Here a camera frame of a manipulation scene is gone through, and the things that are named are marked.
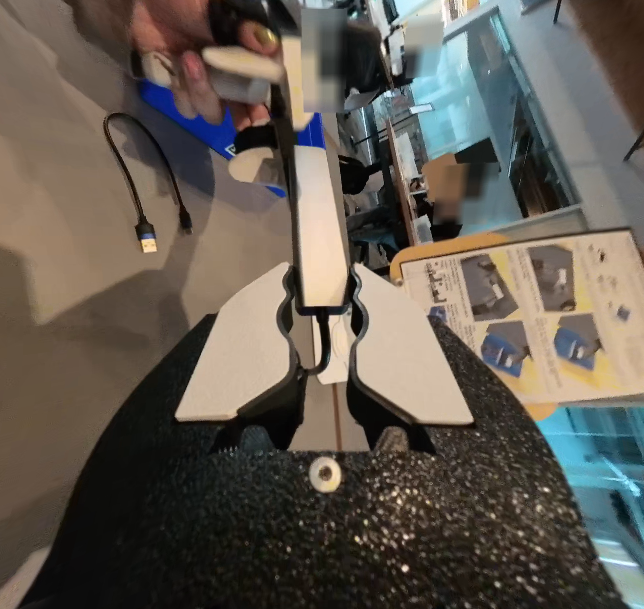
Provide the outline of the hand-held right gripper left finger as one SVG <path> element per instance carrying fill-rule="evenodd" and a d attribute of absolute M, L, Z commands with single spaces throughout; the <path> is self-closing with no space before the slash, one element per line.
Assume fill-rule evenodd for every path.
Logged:
<path fill-rule="evenodd" d="M 216 314 L 174 417 L 234 420 L 294 378 L 294 267 L 282 262 L 232 296 Z"/>

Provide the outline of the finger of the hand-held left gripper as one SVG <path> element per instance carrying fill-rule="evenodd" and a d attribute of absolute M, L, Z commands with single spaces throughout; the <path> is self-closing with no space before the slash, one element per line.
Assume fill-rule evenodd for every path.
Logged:
<path fill-rule="evenodd" d="M 272 89 L 272 124 L 288 197 L 300 202 L 314 174 L 314 149 L 299 143 L 300 134 L 314 118 L 305 105 L 301 38 L 284 36 L 280 54 L 283 73 Z"/>

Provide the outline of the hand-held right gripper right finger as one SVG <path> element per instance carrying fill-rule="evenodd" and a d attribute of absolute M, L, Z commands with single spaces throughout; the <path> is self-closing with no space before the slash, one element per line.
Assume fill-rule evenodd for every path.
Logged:
<path fill-rule="evenodd" d="M 354 265 L 351 276 L 353 313 L 362 316 L 350 352 L 354 383 L 406 422 L 471 425 L 473 415 L 423 308 L 363 265 Z"/>

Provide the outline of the blue plastic bin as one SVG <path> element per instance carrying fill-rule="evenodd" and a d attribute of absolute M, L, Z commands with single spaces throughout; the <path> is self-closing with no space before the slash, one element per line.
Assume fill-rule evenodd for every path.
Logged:
<path fill-rule="evenodd" d="M 297 12 L 301 9 L 299 0 L 273 0 L 269 5 L 278 15 L 277 19 L 281 17 L 279 13 L 281 7 L 285 7 L 284 12 L 289 12 L 290 10 Z M 298 34 L 291 34 L 285 26 L 279 25 L 278 27 L 284 32 L 283 37 L 300 37 Z M 226 160 L 229 161 L 235 157 L 234 138 L 236 137 L 236 129 L 229 112 L 226 112 L 222 123 L 219 125 L 209 124 L 202 117 L 188 119 L 181 116 L 174 104 L 171 93 L 172 79 L 176 73 L 176 70 L 173 69 L 172 60 L 156 52 L 145 55 L 138 55 L 134 52 L 133 59 L 141 63 L 142 80 L 140 82 L 140 91 L 142 99 L 147 104 L 169 117 L 210 149 L 221 154 Z M 299 143 L 302 146 L 307 145 L 322 150 L 326 149 L 321 114 L 314 113 L 310 126 L 306 132 L 300 134 Z"/>

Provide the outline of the grey usb hub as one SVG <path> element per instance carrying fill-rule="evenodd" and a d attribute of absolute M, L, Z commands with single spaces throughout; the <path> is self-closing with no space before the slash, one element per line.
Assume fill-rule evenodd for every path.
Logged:
<path fill-rule="evenodd" d="M 349 266 L 326 150 L 296 145 L 288 162 L 298 313 L 341 312 Z"/>

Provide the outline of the person's left hand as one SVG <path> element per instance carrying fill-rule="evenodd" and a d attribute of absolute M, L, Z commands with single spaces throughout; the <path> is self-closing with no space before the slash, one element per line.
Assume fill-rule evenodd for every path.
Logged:
<path fill-rule="evenodd" d="M 269 120 L 263 104 L 224 102 L 207 79 L 202 50 L 215 44 L 207 20 L 209 0 L 135 0 L 129 29 L 131 43 L 141 54 L 158 52 L 173 60 L 177 77 L 172 92 L 178 112 L 220 124 L 228 109 L 237 130 Z"/>

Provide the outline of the instruction board with white stand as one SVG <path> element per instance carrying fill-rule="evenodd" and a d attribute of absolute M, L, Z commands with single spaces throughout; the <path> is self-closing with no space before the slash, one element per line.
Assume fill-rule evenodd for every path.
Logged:
<path fill-rule="evenodd" d="M 527 406 L 643 404 L 643 255 L 629 228 L 400 251 L 390 278 Z"/>

